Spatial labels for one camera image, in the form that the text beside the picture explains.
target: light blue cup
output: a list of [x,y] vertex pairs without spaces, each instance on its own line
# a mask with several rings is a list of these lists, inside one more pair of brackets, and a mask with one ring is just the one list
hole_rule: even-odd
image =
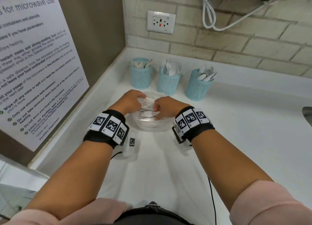
[[[137,63],[143,62],[143,65],[146,65],[149,59],[137,57],[133,58],[132,61]],[[130,69],[132,86],[136,89],[147,89],[151,83],[152,66],[146,69],[138,69],[130,64]]]
[[204,98],[205,94],[207,93],[211,83],[213,81],[204,82],[198,80],[199,77],[199,69],[194,69],[191,73],[188,88],[185,91],[185,95],[193,101],[200,101]]
[[159,68],[159,82],[157,91],[159,93],[165,93],[169,96],[173,95],[177,90],[177,85],[179,83],[181,75],[177,76],[168,76],[161,72],[161,68]]

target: outlet socket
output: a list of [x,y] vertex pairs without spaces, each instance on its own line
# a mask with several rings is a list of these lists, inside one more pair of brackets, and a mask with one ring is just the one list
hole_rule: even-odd
[[146,29],[148,31],[173,34],[175,20],[176,20],[175,14],[148,10]]

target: sink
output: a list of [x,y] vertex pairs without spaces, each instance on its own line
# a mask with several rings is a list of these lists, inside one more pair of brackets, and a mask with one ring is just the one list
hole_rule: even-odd
[[312,107],[304,107],[302,109],[302,113],[303,113],[303,116],[305,117],[305,119],[312,126]]

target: white poster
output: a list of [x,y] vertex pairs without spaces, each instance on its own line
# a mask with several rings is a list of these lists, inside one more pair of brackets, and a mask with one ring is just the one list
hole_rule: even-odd
[[0,130],[35,151],[88,87],[58,0],[0,0]]

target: plastic bag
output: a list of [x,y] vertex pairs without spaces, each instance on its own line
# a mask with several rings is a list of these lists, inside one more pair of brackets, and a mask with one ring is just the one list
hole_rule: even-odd
[[154,102],[156,99],[166,97],[163,93],[158,92],[143,92],[146,94],[146,98],[138,98],[138,101],[142,105],[140,111],[133,113],[133,118],[136,124],[143,131],[167,131],[173,126],[174,118],[163,118],[162,120],[155,121],[155,116],[159,112],[154,112]]

